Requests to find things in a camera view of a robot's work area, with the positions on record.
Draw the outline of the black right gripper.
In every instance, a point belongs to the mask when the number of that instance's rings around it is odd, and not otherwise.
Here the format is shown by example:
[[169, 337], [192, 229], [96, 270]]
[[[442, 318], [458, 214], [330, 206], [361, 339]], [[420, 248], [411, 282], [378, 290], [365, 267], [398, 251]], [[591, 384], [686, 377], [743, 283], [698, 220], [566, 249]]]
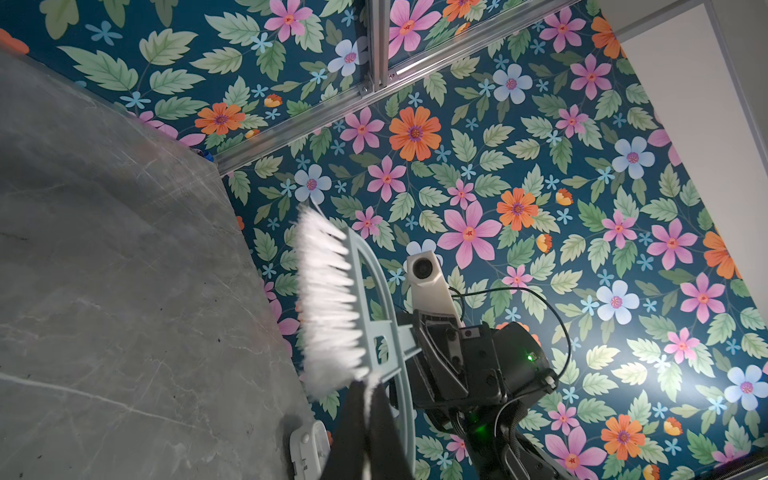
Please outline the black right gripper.
[[453, 315], [398, 314], [420, 352], [406, 361], [413, 404], [421, 410], [469, 410], [499, 405], [506, 387], [493, 335], [486, 327], [461, 327]]

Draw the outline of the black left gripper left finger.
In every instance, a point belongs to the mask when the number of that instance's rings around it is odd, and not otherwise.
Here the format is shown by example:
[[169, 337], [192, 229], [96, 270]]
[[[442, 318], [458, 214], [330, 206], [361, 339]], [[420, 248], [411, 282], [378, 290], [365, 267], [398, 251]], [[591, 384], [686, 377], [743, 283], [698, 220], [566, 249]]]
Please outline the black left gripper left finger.
[[321, 480], [363, 478], [366, 448], [365, 391], [366, 385], [362, 381], [354, 381], [349, 386]]

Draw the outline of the pale green hand brush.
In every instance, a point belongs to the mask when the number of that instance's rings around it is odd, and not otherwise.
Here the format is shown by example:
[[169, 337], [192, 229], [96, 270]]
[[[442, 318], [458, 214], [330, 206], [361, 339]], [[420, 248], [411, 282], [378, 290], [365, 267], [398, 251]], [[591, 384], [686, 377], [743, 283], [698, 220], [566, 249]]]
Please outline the pale green hand brush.
[[385, 411], [413, 473], [416, 414], [406, 362], [420, 350], [411, 328], [396, 322], [379, 261], [359, 234], [316, 207], [301, 208], [295, 228], [305, 390], [322, 399], [354, 381], [377, 381], [396, 399]]

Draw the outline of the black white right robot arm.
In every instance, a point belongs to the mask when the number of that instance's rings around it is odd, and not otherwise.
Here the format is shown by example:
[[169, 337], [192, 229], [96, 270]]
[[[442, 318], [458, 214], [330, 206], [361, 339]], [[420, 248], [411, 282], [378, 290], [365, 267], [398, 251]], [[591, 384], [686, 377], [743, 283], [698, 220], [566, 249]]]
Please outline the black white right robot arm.
[[452, 316], [419, 311], [397, 321], [420, 350], [406, 362], [414, 407], [463, 441], [479, 478], [570, 478], [517, 430], [559, 378], [528, 331], [518, 324], [461, 327]]

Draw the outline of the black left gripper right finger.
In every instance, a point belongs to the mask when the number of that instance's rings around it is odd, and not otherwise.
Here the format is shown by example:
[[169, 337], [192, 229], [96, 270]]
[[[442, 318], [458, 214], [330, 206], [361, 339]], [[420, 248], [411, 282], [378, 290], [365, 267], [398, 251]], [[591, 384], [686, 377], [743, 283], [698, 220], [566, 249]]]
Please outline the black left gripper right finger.
[[377, 384], [370, 390], [367, 406], [370, 478], [373, 480], [412, 479], [412, 469], [399, 438], [389, 399], [381, 384]]

